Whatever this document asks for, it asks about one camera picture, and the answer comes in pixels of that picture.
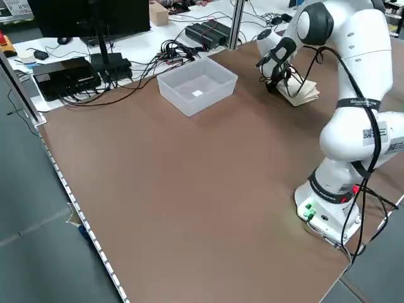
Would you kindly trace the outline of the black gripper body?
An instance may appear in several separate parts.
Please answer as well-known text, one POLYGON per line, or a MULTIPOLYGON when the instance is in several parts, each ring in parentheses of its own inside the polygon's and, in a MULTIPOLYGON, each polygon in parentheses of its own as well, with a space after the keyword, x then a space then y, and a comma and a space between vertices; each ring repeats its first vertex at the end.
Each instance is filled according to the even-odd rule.
POLYGON ((283 66, 272 59, 263 64, 263 74, 266 78, 266 81, 269 83, 278 83, 285 77, 283 66))

